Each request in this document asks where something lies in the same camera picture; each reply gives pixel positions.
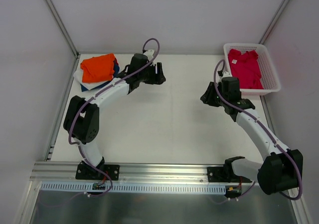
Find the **orange t-shirt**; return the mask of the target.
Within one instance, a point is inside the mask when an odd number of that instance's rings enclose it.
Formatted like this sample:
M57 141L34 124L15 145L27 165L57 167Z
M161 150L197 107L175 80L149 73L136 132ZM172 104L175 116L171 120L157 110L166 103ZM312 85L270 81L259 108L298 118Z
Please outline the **orange t-shirt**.
M113 53L85 59L80 64L83 70L82 81L84 83L97 83L112 80L114 67Z

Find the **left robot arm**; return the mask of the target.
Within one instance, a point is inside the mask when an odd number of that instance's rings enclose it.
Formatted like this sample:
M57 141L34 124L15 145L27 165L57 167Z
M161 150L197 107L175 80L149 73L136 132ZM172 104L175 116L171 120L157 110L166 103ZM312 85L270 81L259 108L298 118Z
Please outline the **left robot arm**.
M92 179L99 179L104 174L104 157L95 141L99 133L100 113L116 99L137 89L141 83L161 85L166 81L162 64L154 62L157 55L150 49L134 54L130 64L110 84L86 98L74 96L70 100L63 128L68 132L69 144L78 146L84 163L88 165L87 174Z

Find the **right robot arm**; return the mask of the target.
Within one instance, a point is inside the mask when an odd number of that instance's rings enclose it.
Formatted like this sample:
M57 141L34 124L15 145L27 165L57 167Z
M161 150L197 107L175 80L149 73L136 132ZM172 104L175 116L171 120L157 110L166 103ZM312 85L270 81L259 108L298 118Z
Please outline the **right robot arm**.
M222 78L210 82L200 100L211 107L223 107L257 147L263 162L257 163L243 156L225 160L223 176L229 182L244 177L257 182L267 194L280 193L287 199L299 200L303 193L303 155L290 149L266 127L249 99L241 97L239 80Z

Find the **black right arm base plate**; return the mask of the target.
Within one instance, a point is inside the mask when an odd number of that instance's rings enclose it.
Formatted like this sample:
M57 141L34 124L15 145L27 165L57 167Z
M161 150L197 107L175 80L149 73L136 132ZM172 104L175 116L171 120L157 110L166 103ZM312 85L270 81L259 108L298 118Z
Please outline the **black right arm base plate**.
M207 179L209 183L251 183L250 179L234 174L231 168L224 166L207 167Z

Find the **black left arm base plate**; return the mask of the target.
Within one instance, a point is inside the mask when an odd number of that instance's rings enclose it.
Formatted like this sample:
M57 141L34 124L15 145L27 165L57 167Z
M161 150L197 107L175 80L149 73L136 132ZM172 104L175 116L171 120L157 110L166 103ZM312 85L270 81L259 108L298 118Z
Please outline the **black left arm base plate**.
M101 170L102 172L106 173L112 181L118 181L119 173L120 173L120 166L114 164L99 164L97 169ZM105 178L105 175L101 172L95 170L85 162L81 162L77 166L75 179L76 180L94 180L100 181Z

